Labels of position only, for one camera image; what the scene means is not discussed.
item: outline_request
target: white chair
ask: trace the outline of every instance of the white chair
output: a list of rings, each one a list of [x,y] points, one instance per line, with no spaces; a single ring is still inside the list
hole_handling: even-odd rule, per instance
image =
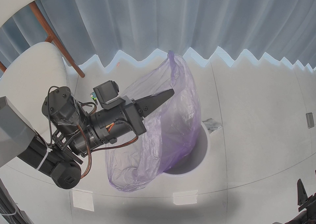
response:
[[[14,13],[29,3],[33,4],[32,11],[34,11],[34,7],[37,8],[34,1],[0,0],[0,27]],[[41,13],[39,12],[36,17],[43,25],[45,19],[40,15]],[[58,46],[61,42],[54,40],[56,35],[51,33],[50,27],[46,27],[45,30],[49,31],[46,39],[48,42],[33,45],[15,59],[7,69],[2,68],[4,73],[0,79],[0,97],[7,96],[10,102],[29,120],[39,134],[48,130],[48,120],[41,112],[42,103],[47,96],[48,88],[52,85],[68,85],[62,55],[50,43],[54,41],[56,46]]]

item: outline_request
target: purple plastic bag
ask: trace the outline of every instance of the purple plastic bag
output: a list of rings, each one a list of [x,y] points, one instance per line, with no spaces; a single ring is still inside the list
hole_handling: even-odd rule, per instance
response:
[[[192,74],[181,56],[169,51],[158,68],[131,84],[121,96],[137,100],[170,88],[174,95],[144,118],[146,133],[127,147],[105,152],[108,179],[117,190],[144,188],[192,151],[201,127],[201,106]],[[134,136],[133,132],[125,134],[117,144]]]

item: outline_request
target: white floor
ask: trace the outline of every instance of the white floor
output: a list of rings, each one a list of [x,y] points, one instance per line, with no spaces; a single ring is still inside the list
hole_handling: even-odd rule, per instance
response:
[[[83,79],[68,68],[69,87],[82,102],[107,80],[123,91],[165,57],[156,50],[136,63],[122,52],[106,68],[94,57],[82,65]],[[191,49],[184,55],[197,85],[202,119],[213,118],[223,128],[211,134],[211,151],[193,174],[161,175],[145,189],[123,193],[108,183],[104,152],[95,152],[89,175],[76,187],[86,191],[81,192],[83,204],[91,199],[86,206],[90,210],[84,210],[74,207],[80,204],[73,194],[77,191],[59,189],[14,159],[0,168],[0,177],[19,208],[35,224],[269,224],[295,217],[297,180],[302,179],[308,195],[316,192],[316,127],[308,129],[305,116],[316,114],[316,73],[268,55],[257,61],[247,51],[231,67],[220,50],[209,62],[193,59],[198,57]]]

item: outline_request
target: wooden chair leg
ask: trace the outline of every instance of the wooden chair leg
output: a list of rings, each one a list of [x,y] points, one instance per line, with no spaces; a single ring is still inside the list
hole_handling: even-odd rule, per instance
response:
[[[0,70],[5,72],[7,68],[0,62]]]
[[[81,76],[82,78],[85,76],[84,72],[79,68],[79,66],[76,64],[76,62],[73,60],[73,58],[70,56],[64,45],[61,43],[61,41],[58,39],[48,22],[46,21],[45,17],[43,16],[42,12],[38,8],[35,1],[31,2],[29,4],[33,14],[39,21],[39,23],[42,25],[46,33],[48,34],[48,37],[46,38],[47,42],[51,39],[56,47],[60,50],[60,52],[65,56],[65,58],[68,60],[68,62],[73,66],[73,68],[76,70],[76,72]]]

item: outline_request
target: gray curtain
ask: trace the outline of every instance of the gray curtain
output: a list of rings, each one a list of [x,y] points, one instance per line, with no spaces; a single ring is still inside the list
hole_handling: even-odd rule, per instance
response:
[[[209,58],[217,46],[233,59],[248,49],[316,67],[316,0],[37,0],[78,64],[97,54],[106,66],[121,49],[140,61],[154,49]],[[8,66],[46,33],[29,7],[0,29]]]

